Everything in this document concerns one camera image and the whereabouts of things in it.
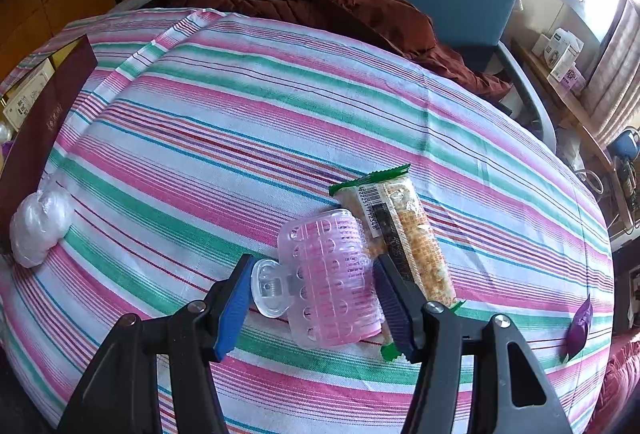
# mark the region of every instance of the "product box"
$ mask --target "product box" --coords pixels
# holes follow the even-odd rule
[[[38,189],[60,127],[96,66],[84,35],[44,59],[2,97],[2,113],[18,130],[0,173],[0,245],[7,252],[11,217],[22,200]],[[5,114],[10,107],[14,110]]]
[[[551,69],[550,76],[560,82],[569,68],[575,64],[582,51],[583,42],[570,31],[558,28],[549,39],[543,60]]]
[[[566,75],[562,77],[562,81],[560,83],[573,94],[578,96],[584,89],[585,80],[574,64],[566,72]]]
[[[539,59],[541,59],[545,52],[545,48],[548,46],[548,44],[549,44],[549,37],[541,33],[540,36],[538,37],[538,40],[534,44],[533,48],[531,48],[531,52],[535,56],[537,56]]]

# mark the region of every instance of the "curtain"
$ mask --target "curtain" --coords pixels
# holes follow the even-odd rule
[[[615,140],[640,109],[640,14],[634,1],[626,0],[620,22],[580,101],[601,146]]]

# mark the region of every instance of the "plastic bag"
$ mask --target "plastic bag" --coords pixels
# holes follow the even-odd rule
[[[584,162],[580,156],[580,136],[573,129],[558,127],[556,129],[558,157],[574,172],[584,169]]]
[[[580,351],[584,349],[589,336],[589,329],[593,321],[593,306],[591,305],[591,297],[588,296],[582,306],[575,312],[574,319],[569,325],[565,338],[565,356],[569,356],[569,360],[574,358]]]
[[[41,264],[69,230],[73,213],[70,195],[58,186],[25,197],[9,226],[15,260],[25,268]]]
[[[387,252],[427,300],[451,307],[456,292],[447,263],[408,172],[409,165],[372,172],[331,186],[329,194],[362,221],[371,258]]]
[[[11,140],[13,134],[13,129],[11,129],[11,127],[9,127],[5,122],[0,120],[0,144],[6,143],[7,141]]]

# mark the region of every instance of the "white plastic bag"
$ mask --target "white plastic bag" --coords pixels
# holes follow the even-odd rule
[[[556,154],[574,172],[584,169],[584,162],[580,156],[580,136],[575,129],[556,129]]]
[[[73,213],[70,195],[58,186],[25,197],[9,226],[15,260],[25,268],[41,264],[69,230]]]
[[[13,134],[14,132],[11,129],[11,127],[9,127],[5,122],[0,120],[0,145],[11,140],[11,137]]]

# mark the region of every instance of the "bed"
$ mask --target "bed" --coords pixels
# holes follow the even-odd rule
[[[1,341],[28,395],[56,425],[119,316],[171,314],[226,278],[241,254],[276,255],[280,226],[336,205],[329,185],[411,163],[449,264],[459,313],[508,313],[575,433],[609,354],[613,276],[588,190],[536,138],[430,72],[348,38],[214,10],[141,10],[78,21],[26,69],[87,34],[98,67],[43,178],[66,188],[73,224],[39,268],[0,261]],[[590,295],[586,346],[559,359]],[[305,351],[285,321],[252,308],[212,366],[235,433],[394,433],[418,367],[388,363],[378,338]],[[454,432],[466,432],[465,359]],[[175,433],[168,367],[163,429]]]

